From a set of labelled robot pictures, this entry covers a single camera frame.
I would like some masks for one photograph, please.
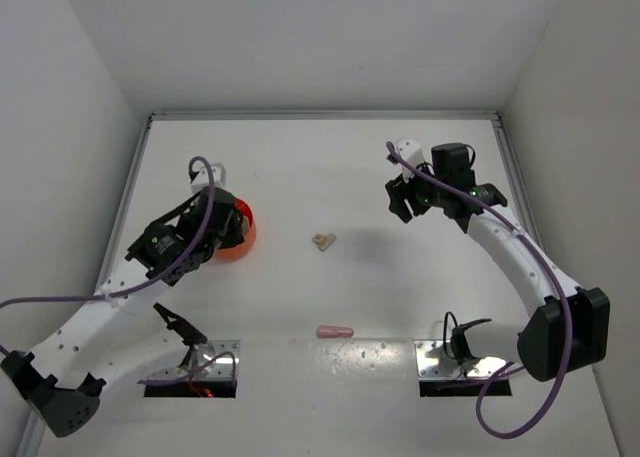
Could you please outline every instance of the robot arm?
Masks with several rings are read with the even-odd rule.
[[[144,357],[125,357],[117,365],[98,362],[111,338],[185,274],[198,269],[219,248],[243,242],[242,212],[234,196],[222,188],[224,168],[218,165],[209,171],[208,175],[206,168],[190,169],[193,197],[149,224],[97,290],[95,300],[29,353],[12,351],[0,364],[56,436],[77,431],[95,414],[105,386],[112,390],[115,384],[136,382],[145,369],[174,359],[176,352],[185,354],[184,345],[191,349],[207,342],[184,319],[156,304],[167,328],[175,330],[182,342],[172,344],[175,338],[163,338],[151,350],[145,349]],[[210,193],[212,180],[215,192]],[[177,223],[169,224],[174,219]]]
[[[607,345],[609,299],[598,288],[584,290],[562,272],[524,231],[495,186],[476,184],[472,170],[475,152],[470,157],[468,149],[464,144],[434,147],[431,171],[419,144],[399,140],[390,147],[389,160],[402,163],[403,171],[386,185],[389,210],[405,223],[431,207],[442,208],[444,214],[455,220],[496,262],[516,289],[530,317],[524,329],[490,319],[457,326],[451,337],[455,358],[463,362],[484,356],[500,357],[522,363],[537,380],[554,378],[560,367],[565,338],[555,279],[571,309],[573,339],[568,370],[602,360]],[[429,179],[420,178],[405,164]],[[461,194],[472,198],[463,199]],[[498,215],[486,212],[485,207],[491,207]]]

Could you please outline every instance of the white table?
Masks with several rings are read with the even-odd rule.
[[[56,439],[46,431],[38,456],[617,455],[590,368],[570,374],[542,423],[513,441],[484,433],[475,398],[419,397],[413,339],[438,338],[445,311],[462,321],[524,325],[527,317],[491,259],[441,211],[409,225],[388,212],[384,184],[400,169],[385,160],[384,143],[413,138],[427,156],[440,143],[471,144],[479,183],[513,201],[509,179],[520,183],[512,162],[508,179],[495,122],[334,119],[153,122],[106,267],[189,196],[192,156],[223,162],[228,190],[256,216],[255,247],[238,262],[206,264],[161,303],[210,338],[242,340],[237,398],[143,399],[131,388],[103,402],[80,432]],[[322,253],[316,232],[337,241]],[[353,327],[356,339],[317,340],[318,324]],[[149,309],[113,347],[162,327]],[[523,376],[512,389],[485,402],[499,429],[532,415],[549,384]]]

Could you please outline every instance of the gray wall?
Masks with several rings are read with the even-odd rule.
[[[69,0],[138,115],[491,109],[556,0]]]
[[[624,455],[640,455],[640,21],[638,0],[560,0],[509,102],[545,244],[612,303],[597,367]]]
[[[92,292],[137,122],[66,0],[0,0],[0,299]],[[0,341],[29,349],[67,304],[0,312]],[[0,376],[0,456],[27,405]]]

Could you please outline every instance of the wall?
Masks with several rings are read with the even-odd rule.
[[[91,292],[141,123],[66,0],[0,0],[0,299]],[[28,349],[64,304],[0,312]],[[27,406],[0,376],[0,456]]]
[[[503,106],[556,0],[69,0],[138,115]]]
[[[612,303],[597,366],[624,455],[640,455],[638,0],[560,0],[505,114],[545,244]]]

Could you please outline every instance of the orange bowl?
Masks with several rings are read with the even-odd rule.
[[[216,251],[216,253],[213,254],[215,259],[237,260],[240,257],[244,257],[251,250],[251,247],[253,247],[253,244],[256,241],[256,222],[253,218],[251,207],[249,207],[244,200],[237,198],[236,206],[249,221],[249,232],[244,235],[243,243],[238,244],[235,247]]]

